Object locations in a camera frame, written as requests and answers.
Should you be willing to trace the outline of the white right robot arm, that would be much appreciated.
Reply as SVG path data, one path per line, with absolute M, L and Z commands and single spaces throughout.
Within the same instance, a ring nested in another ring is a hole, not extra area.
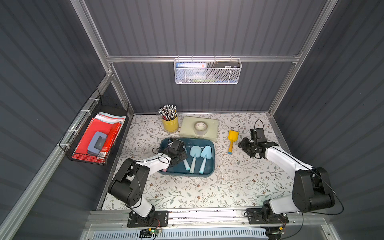
M 279 144 L 267 141 L 262 128 L 251 129 L 250 134 L 251 138 L 243 138 L 238 147 L 251 158 L 259 156 L 260 159 L 275 163 L 294 180 L 291 195 L 264 201 L 264 217 L 292 212 L 313 212 L 335 205 L 336 194 L 324 168 L 305 164 L 284 151 Z

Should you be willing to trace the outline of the yellow toy shovel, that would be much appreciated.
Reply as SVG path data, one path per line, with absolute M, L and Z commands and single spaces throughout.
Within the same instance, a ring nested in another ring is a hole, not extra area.
M 229 131 L 229 135 L 228 135 L 228 139 L 230 141 L 230 145 L 229 145 L 229 149 L 228 149 L 229 155 L 232 154 L 234 143 L 238 140 L 238 137 L 239 137 L 239 132 L 233 131 L 233 130 Z

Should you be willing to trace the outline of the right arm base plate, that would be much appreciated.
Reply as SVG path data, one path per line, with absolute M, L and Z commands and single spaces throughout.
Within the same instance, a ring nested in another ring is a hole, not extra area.
M 282 224 L 289 223 L 286 214 L 274 214 L 269 209 L 248 208 L 244 212 L 244 216 L 248 219 L 250 225 L 256 224 Z

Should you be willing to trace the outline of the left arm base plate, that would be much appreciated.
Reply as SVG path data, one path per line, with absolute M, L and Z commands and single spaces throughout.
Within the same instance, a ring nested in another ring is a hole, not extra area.
M 166 227 L 169 220 L 169 211 L 151 211 L 147 217 L 141 217 L 136 212 L 129 213 L 128 228 L 154 228 Z

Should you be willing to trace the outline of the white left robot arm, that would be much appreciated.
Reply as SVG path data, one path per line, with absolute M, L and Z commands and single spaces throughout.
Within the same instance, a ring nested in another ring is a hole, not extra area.
M 187 158 L 185 142 L 171 138 L 167 147 L 144 160 L 126 159 L 110 182 L 108 193 L 123 202 L 142 218 L 147 218 L 155 207 L 144 197 L 148 177 L 154 173 L 178 165 Z

